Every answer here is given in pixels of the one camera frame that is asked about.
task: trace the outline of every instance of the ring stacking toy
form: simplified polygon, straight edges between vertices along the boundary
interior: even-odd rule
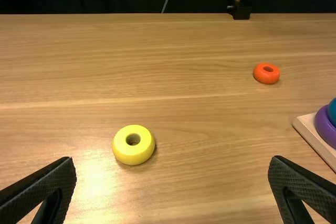
[[[333,99],[317,113],[298,116],[293,121],[293,127],[336,172],[335,106],[336,99]]]
[[[325,105],[315,115],[315,128],[321,138],[331,147],[336,148],[336,127],[330,122]]]
[[[269,63],[260,63],[253,70],[254,78],[263,84],[274,84],[280,78],[280,70]]]
[[[127,165],[139,165],[149,159],[155,140],[148,129],[140,125],[121,128],[112,141],[112,151],[117,160]]]

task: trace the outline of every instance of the yellow ring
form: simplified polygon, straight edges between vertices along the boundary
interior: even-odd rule
[[[127,165],[139,165],[145,162],[152,156],[154,147],[155,141],[151,132],[141,125],[121,128],[112,141],[115,158]]]

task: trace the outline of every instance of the stacking ring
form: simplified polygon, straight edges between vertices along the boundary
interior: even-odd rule
[[[315,115],[315,128],[321,138],[336,149],[336,127],[330,122],[327,113],[327,105],[320,108]]]
[[[139,165],[149,159],[155,140],[148,129],[140,125],[121,128],[112,141],[112,151],[117,160],[127,165]]]
[[[263,84],[274,84],[280,78],[280,70],[269,63],[260,63],[253,70],[254,78]]]
[[[336,98],[332,99],[328,105],[328,117],[330,122],[336,127]]]

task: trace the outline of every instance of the wooden table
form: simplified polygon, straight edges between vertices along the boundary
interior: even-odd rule
[[[0,56],[0,188],[72,156],[65,223],[282,223],[274,155],[336,182],[291,126],[336,94],[335,14],[2,15]],[[111,151],[128,124],[156,139],[139,166]]]

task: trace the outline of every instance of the purple ring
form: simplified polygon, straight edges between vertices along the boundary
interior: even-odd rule
[[[323,106],[316,113],[314,123],[321,138],[336,149],[336,128],[328,118],[328,105]]]

